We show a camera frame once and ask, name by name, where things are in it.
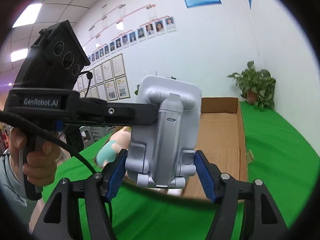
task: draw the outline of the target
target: metal bolt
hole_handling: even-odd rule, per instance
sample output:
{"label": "metal bolt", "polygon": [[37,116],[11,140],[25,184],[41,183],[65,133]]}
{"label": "metal bolt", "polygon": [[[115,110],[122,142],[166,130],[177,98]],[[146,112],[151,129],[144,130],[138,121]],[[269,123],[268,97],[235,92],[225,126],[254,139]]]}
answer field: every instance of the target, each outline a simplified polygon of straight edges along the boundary
{"label": "metal bolt", "polygon": [[262,180],[261,179],[256,179],[255,181],[255,184],[258,185],[258,186],[261,186],[263,184]]}
{"label": "metal bolt", "polygon": [[110,107],[109,110],[108,110],[108,113],[109,114],[114,114],[115,113],[115,109]]}
{"label": "metal bolt", "polygon": [[96,173],[93,175],[93,177],[94,177],[95,179],[100,179],[100,178],[102,177],[102,173],[101,173],[101,172],[96,172]]}
{"label": "metal bolt", "polygon": [[230,175],[228,173],[222,173],[221,178],[222,179],[230,179]]}
{"label": "metal bolt", "polygon": [[68,180],[66,178],[63,178],[62,180],[60,180],[61,184],[66,184],[68,182]]}

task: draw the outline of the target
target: ceiling light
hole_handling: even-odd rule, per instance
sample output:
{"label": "ceiling light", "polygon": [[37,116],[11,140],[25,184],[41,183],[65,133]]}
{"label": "ceiling light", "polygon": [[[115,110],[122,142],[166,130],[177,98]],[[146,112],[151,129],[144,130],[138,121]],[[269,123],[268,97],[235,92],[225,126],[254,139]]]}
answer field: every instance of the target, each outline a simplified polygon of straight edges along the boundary
{"label": "ceiling light", "polygon": [[28,48],[20,49],[11,53],[11,62],[26,58],[28,55]]}
{"label": "ceiling light", "polygon": [[124,31],[123,22],[119,22],[119,23],[117,23],[117,24],[116,24],[116,28],[117,28],[117,30]]}
{"label": "ceiling light", "polygon": [[14,23],[12,28],[35,23],[41,6],[42,3],[30,4],[19,16],[18,20]]}

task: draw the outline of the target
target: flower pot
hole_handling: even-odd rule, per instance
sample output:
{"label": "flower pot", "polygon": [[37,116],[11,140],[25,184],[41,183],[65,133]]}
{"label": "flower pot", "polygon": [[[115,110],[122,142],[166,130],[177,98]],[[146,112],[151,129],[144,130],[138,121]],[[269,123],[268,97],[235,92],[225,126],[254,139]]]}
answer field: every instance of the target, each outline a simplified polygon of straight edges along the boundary
{"label": "flower pot", "polygon": [[258,100],[258,95],[251,90],[247,91],[247,101],[249,105],[253,105],[255,101]]}

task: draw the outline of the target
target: trigger handle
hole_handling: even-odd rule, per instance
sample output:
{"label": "trigger handle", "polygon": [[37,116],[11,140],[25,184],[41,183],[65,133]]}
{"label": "trigger handle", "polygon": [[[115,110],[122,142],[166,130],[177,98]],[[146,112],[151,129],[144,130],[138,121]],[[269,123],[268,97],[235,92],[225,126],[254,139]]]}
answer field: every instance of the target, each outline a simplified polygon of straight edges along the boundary
{"label": "trigger handle", "polygon": [[30,200],[39,200],[42,198],[42,187],[36,187],[30,181],[28,181],[27,176],[23,173],[23,165],[27,162],[27,155],[29,152],[42,150],[44,144],[44,139],[36,135],[27,136],[27,145],[23,149],[19,150],[19,169],[21,179],[22,192],[25,192],[26,197]]}

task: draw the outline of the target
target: doll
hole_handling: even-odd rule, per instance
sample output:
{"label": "doll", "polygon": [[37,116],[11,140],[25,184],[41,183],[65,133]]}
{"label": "doll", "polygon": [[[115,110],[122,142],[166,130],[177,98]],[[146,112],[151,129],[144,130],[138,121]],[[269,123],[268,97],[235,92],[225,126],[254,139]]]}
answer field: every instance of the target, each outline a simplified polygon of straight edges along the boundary
{"label": "doll", "polygon": [[131,127],[116,126],[105,145],[101,148],[93,161],[99,168],[113,162],[121,149],[128,149],[131,139]]}

